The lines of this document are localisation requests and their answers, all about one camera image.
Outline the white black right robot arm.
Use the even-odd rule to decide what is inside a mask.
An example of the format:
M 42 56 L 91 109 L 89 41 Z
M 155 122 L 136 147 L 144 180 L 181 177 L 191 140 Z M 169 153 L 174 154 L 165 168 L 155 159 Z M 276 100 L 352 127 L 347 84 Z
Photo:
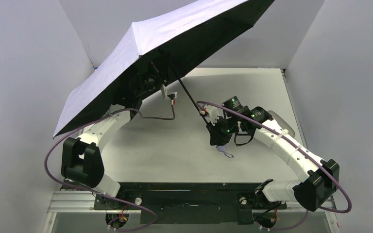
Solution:
M 209 119 L 210 145 L 224 147 L 232 135 L 249 135 L 270 148 L 295 173 L 291 181 L 266 180 L 254 193 L 266 203 L 296 201 L 309 211 L 321 208 L 339 188 L 339 164 L 311 153 L 261 107 L 249 110 L 236 97 L 223 105 L 199 101 Z

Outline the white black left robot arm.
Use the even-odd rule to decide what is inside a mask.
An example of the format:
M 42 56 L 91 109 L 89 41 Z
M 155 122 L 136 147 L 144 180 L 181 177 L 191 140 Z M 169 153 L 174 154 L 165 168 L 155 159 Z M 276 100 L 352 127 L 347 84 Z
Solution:
M 139 110 L 141 104 L 141 99 L 119 98 L 100 119 L 90 123 L 85 132 L 76 138 L 66 138 L 62 148 L 62 176 L 77 182 L 78 188 L 97 192 L 114 202 L 124 198 L 121 184 L 105 173 L 102 150 L 136 115 L 145 118 Z

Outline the lavender folding umbrella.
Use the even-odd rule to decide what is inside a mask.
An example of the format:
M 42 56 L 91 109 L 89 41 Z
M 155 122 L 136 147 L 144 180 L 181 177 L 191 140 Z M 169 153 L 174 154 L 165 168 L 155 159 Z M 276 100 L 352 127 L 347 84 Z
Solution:
M 251 29 L 270 0 L 198 0 L 169 13 L 133 22 L 114 50 L 68 96 L 54 136 L 100 119 L 119 98 L 136 97 L 139 61 L 169 61 L 170 82 Z

